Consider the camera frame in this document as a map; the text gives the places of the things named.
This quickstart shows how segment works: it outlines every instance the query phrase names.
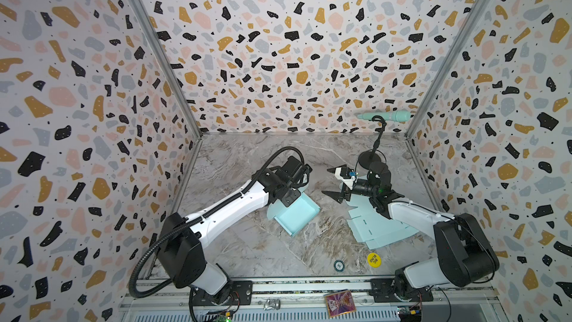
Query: patterned wall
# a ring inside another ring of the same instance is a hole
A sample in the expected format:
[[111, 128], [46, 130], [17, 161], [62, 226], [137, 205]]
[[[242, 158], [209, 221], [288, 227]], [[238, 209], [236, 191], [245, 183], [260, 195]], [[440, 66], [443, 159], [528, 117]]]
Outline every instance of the patterned wall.
[[115, 320], [187, 123], [126, 0], [0, 13], [0, 320]]
[[202, 131], [244, 132], [414, 113], [474, 1], [143, 0]]
[[570, 321], [570, 0], [491, 0], [412, 140], [446, 210], [480, 220], [513, 321]]

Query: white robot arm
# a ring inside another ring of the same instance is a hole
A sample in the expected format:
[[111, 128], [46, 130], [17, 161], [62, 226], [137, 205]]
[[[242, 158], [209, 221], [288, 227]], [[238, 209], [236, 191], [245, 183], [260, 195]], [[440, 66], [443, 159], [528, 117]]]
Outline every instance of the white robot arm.
[[405, 199], [391, 189], [391, 173], [385, 163], [372, 162], [367, 179], [358, 179], [346, 165], [328, 171], [343, 184], [341, 191], [323, 191], [327, 196], [339, 203], [349, 201], [353, 194], [367, 196], [379, 214], [435, 240], [436, 258], [397, 269], [392, 284], [396, 296], [408, 299], [420, 288], [447, 283], [463, 287], [499, 268], [497, 256], [474, 216], [442, 213]]
[[[299, 159], [290, 156], [284, 165], [268, 168], [278, 154], [287, 150], [296, 152]], [[224, 303], [233, 282], [218, 265], [205, 260], [203, 248], [256, 209], [274, 204], [277, 200], [286, 208], [289, 207], [301, 196], [298, 188], [308, 183], [311, 171], [312, 168], [304, 164], [304, 157], [297, 148], [283, 147], [256, 171], [252, 179], [225, 198], [186, 217], [178, 213], [167, 217], [159, 239], [143, 254], [131, 274], [128, 286], [130, 295], [135, 298], [147, 297], [174, 283], [177, 288], [191, 285], [201, 288], [210, 295], [214, 304]], [[155, 251], [170, 278], [151, 290], [139, 291], [137, 278]]]

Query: teal microphone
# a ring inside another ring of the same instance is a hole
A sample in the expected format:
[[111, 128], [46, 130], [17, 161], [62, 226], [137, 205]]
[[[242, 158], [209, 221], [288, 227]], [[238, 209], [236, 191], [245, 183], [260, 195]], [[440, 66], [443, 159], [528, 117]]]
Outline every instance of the teal microphone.
[[357, 118], [371, 120], [374, 116], [381, 116], [384, 120], [407, 122], [411, 118], [411, 112], [405, 110], [391, 112], [368, 112], [357, 115]]

